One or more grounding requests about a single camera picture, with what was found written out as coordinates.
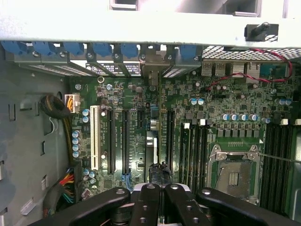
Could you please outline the green RAM stick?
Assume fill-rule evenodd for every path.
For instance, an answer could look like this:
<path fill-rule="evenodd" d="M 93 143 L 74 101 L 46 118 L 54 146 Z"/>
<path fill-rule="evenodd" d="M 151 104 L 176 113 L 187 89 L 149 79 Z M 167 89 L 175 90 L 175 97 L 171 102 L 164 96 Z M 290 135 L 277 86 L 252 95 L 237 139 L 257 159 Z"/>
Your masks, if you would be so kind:
<path fill-rule="evenodd" d="M 190 134 L 190 123 L 183 123 L 181 125 L 179 178 L 180 183 L 186 185 L 189 180 Z"/>

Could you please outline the green Dell motherboard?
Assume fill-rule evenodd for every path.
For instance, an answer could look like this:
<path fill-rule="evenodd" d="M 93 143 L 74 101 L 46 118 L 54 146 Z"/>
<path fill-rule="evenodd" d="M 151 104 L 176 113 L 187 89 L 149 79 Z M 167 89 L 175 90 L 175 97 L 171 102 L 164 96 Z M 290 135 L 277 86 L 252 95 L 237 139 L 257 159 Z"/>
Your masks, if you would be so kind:
<path fill-rule="evenodd" d="M 280 79 L 254 78 L 246 74 L 243 78 L 233 75 L 215 76 L 215 64 L 211 77 L 202 76 L 201 67 L 190 72 L 170 71 L 161 75 L 161 143 L 160 160 L 162 169 L 155 182 L 163 186 L 167 183 L 180 183 L 180 142 L 181 125 L 190 123 L 190 164 L 187 186 L 191 186 L 191 164 L 193 126 L 198 127 L 197 155 L 195 169 L 195 188 L 198 187 L 199 168 L 199 126 L 209 127 L 208 144 L 219 144 L 223 149 L 233 147 L 258 146 L 264 150 L 265 126 L 287 126 L 287 157 L 291 145 L 293 125 L 301 125 L 301 64 L 287 65 L 287 77 Z M 81 162 L 83 176 L 83 195 L 85 200 L 93 195 L 116 186 L 126 188 L 122 177 L 122 111 L 129 111 L 129 167 L 131 191 L 134 186 L 149 182 L 149 167 L 146 166 L 146 113 L 144 128 L 137 128 L 137 111 L 145 111 L 145 84 L 143 78 L 98 77 L 73 78 L 70 81 L 72 94 L 80 95 L 80 111 L 72 118 L 71 145 L 73 158 Z M 99 170 L 91 169 L 90 106 L 100 106 L 100 161 Z M 115 114 L 115 153 L 116 170 L 108 174 L 108 111 Z M 174 111 L 173 168 L 167 163 L 166 132 L 167 111 Z M 266 209 L 269 208 L 269 170 Z M 261 158 L 259 175 L 259 203 L 261 201 L 261 177 L 263 160 Z M 285 166 L 285 189 L 280 213 L 285 212 L 286 182 L 288 179 L 287 161 Z"/>

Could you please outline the RAM slot with white clips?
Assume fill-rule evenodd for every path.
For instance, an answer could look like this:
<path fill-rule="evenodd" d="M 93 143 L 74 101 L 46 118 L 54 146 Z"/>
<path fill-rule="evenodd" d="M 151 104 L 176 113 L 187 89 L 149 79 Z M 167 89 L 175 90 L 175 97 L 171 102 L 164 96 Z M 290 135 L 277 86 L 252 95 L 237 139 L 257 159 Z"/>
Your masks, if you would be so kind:
<path fill-rule="evenodd" d="M 269 126 L 269 154 L 277 156 L 277 138 L 279 136 L 279 127 L 282 127 L 282 151 L 283 158 L 286 158 L 287 155 L 287 126 L 281 125 L 271 125 Z M 270 170 L 269 170 L 269 208 L 277 212 L 275 209 L 275 200 L 276 200 L 276 190 L 277 190 L 277 159 L 270 158 Z M 285 189 L 285 166 L 286 162 L 282 161 L 282 193 L 281 193 L 281 210 L 283 205 L 283 191 Z"/>
<path fill-rule="evenodd" d="M 291 215 L 294 208 L 301 203 L 301 125 L 293 125 L 291 135 L 291 145 L 289 151 L 289 161 L 287 162 L 288 179 L 286 182 L 285 212 Z"/>
<path fill-rule="evenodd" d="M 204 186 L 204 135 L 206 125 L 199 126 L 199 168 L 198 168 L 198 188 Z"/>

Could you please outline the CPU socket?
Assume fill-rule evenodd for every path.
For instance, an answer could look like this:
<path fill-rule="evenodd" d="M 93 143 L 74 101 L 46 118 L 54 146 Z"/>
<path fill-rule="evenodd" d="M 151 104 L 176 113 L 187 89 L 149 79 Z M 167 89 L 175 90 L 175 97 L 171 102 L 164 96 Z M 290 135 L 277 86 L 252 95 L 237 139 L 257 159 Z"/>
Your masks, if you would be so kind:
<path fill-rule="evenodd" d="M 261 158 L 258 146 L 212 147 L 208 159 L 206 185 L 252 204 L 259 203 Z"/>

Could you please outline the long black expansion slot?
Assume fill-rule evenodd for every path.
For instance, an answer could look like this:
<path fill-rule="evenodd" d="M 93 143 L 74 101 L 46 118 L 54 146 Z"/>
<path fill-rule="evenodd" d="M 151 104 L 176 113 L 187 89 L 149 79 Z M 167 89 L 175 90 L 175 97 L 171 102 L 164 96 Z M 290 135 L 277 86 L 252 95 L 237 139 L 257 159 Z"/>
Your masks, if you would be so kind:
<path fill-rule="evenodd" d="M 115 114 L 113 110 L 108 111 L 108 174 L 114 174 L 116 170 L 115 153 Z"/>
<path fill-rule="evenodd" d="M 129 167 L 129 111 L 122 111 L 122 177 L 126 188 L 131 190 Z"/>
<path fill-rule="evenodd" d="M 167 111 L 167 132 L 166 132 L 166 157 L 170 170 L 173 168 L 173 144 L 174 144 L 174 111 Z"/>

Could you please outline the white expansion slot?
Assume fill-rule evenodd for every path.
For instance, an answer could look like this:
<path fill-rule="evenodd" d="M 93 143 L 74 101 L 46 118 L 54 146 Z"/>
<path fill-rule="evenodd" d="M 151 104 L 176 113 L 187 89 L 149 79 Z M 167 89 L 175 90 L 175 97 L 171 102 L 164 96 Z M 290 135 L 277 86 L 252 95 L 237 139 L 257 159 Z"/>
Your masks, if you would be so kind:
<path fill-rule="evenodd" d="M 90 106 L 90 143 L 91 143 L 91 169 L 99 170 L 100 159 L 100 106 Z"/>

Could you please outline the short black expansion slot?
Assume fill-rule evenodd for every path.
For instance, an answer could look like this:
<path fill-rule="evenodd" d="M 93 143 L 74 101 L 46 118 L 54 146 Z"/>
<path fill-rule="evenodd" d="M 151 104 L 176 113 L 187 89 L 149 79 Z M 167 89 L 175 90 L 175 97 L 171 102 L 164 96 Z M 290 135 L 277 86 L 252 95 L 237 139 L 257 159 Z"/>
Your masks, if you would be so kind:
<path fill-rule="evenodd" d="M 137 128 L 138 129 L 144 128 L 144 120 L 145 120 L 145 111 L 138 110 L 137 111 Z"/>

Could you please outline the thin metal locking lever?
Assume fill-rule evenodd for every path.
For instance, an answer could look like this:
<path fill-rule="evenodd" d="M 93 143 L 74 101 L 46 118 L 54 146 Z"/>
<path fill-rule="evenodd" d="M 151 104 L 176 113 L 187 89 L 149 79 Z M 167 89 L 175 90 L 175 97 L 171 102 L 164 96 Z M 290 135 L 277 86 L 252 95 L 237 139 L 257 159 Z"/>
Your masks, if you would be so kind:
<path fill-rule="evenodd" d="M 277 160 L 281 160 L 281 161 L 287 161 L 287 162 L 293 162 L 293 163 L 301 164 L 301 161 L 298 161 L 298 160 L 292 160 L 292 159 L 288 159 L 288 158 L 277 157 L 277 156 L 269 155 L 269 154 L 265 154 L 265 153 L 258 153 L 258 155 L 268 157 L 268 158 L 277 159 Z"/>

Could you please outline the white power connector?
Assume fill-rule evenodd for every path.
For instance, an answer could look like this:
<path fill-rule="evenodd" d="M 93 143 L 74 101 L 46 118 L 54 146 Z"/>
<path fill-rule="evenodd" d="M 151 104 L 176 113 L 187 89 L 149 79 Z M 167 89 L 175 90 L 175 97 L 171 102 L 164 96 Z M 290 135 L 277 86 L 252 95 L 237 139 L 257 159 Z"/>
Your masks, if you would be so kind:
<path fill-rule="evenodd" d="M 71 113 L 79 113 L 80 111 L 80 95 L 79 94 L 65 94 L 64 102 Z"/>

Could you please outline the grey power supply unit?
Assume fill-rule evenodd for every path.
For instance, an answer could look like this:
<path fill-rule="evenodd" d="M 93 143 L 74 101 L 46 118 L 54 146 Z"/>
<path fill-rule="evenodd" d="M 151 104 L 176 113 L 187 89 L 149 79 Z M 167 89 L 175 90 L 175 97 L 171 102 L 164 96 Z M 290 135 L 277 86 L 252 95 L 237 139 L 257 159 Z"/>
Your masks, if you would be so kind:
<path fill-rule="evenodd" d="M 67 168 L 63 125 L 40 108 L 46 94 L 66 91 L 61 77 L 0 60 L 0 226 L 41 219 L 47 192 Z"/>

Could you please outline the silver USB port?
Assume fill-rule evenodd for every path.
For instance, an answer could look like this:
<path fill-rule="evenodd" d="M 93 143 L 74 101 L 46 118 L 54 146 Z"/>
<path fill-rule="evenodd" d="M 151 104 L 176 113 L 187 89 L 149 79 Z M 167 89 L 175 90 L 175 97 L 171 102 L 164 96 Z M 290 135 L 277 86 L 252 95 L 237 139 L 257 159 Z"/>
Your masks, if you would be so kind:
<path fill-rule="evenodd" d="M 203 61 L 201 66 L 202 76 L 211 77 L 212 73 L 213 73 L 213 63 Z"/>
<path fill-rule="evenodd" d="M 215 76 L 222 77 L 225 75 L 226 64 L 224 62 L 215 63 Z"/>

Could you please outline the large silver port block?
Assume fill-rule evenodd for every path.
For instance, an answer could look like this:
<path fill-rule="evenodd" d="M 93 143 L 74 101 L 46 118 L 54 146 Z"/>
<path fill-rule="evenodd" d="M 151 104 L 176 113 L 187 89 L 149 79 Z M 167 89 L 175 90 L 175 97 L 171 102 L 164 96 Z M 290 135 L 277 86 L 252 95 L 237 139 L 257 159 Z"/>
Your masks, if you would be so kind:
<path fill-rule="evenodd" d="M 225 68 L 226 75 L 233 75 L 233 78 L 243 78 L 245 63 L 233 62 L 227 63 Z"/>

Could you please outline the small silver port block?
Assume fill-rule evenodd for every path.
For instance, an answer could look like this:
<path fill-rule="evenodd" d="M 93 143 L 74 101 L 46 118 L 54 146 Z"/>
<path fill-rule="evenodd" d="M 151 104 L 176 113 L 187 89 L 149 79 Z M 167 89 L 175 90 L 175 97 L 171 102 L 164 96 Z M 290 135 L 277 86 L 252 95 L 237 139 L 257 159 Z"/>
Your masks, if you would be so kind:
<path fill-rule="evenodd" d="M 260 76 L 260 64 L 256 62 L 248 62 L 246 64 L 246 74 L 254 78 L 259 78 Z"/>

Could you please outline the teal serial port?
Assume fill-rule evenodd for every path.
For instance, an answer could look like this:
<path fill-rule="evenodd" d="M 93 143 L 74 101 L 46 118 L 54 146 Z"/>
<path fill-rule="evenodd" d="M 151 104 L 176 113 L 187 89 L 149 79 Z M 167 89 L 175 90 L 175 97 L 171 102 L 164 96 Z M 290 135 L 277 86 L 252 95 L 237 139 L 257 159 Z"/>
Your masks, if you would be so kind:
<path fill-rule="evenodd" d="M 280 79 L 287 77 L 287 66 L 285 64 L 261 64 L 260 66 L 260 78 Z"/>

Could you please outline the black open PC case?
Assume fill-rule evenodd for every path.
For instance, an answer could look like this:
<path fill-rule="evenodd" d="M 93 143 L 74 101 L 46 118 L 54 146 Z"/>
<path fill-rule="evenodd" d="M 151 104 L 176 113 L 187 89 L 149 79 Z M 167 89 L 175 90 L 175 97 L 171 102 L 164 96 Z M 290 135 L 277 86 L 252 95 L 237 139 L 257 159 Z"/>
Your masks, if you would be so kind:
<path fill-rule="evenodd" d="M 270 36 L 264 42 L 246 41 L 246 25 L 263 22 L 278 24 L 278 36 Z M 1 44 L 2 40 L 23 42 L 27 45 L 28 53 L 17 55 L 7 52 Z M 56 54 L 41 55 L 33 48 L 33 41 L 52 42 L 56 47 Z M 67 52 L 64 42 L 83 43 L 84 54 L 75 56 Z M 92 46 L 95 42 L 109 43 L 112 55 L 102 57 L 96 54 Z M 136 44 L 138 56 L 127 58 L 122 55 L 123 43 Z M 200 68 L 203 61 L 213 64 L 301 64 L 301 20 L 111 10 L 54 18 L 44 13 L 35 16 L 24 13 L 14 15 L 8 9 L 0 10 L 0 60 L 33 72 L 65 79 L 65 94 L 72 94 L 70 81 L 73 78 L 99 75 L 110 78 L 142 78 L 140 54 L 143 45 L 154 46 L 160 52 L 166 64 L 162 75 L 178 69 L 190 72 Z M 182 60 L 179 50 L 181 45 L 196 45 L 196 56 Z M 73 158 L 71 145 L 71 121 L 76 113 L 71 113 L 66 107 L 65 94 L 59 97 L 46 94 L 40 100 L 40 108 L 44 114 L 62 123 L 68 154 L 66 170 L 43 200 L 41 219 L 95 196 L 82 199 L 82 165 Z M 185 191 L 194 194 L 185 184 L 158 184 L 161 193 L 157 226 L 182 226 L 180 221 L 165 216 L 164 195 L 165 186 L 168 184 L 181 185 Z M 301 223 L 301 203 L 294 208 L 291 215 L 276 214 Z"/>

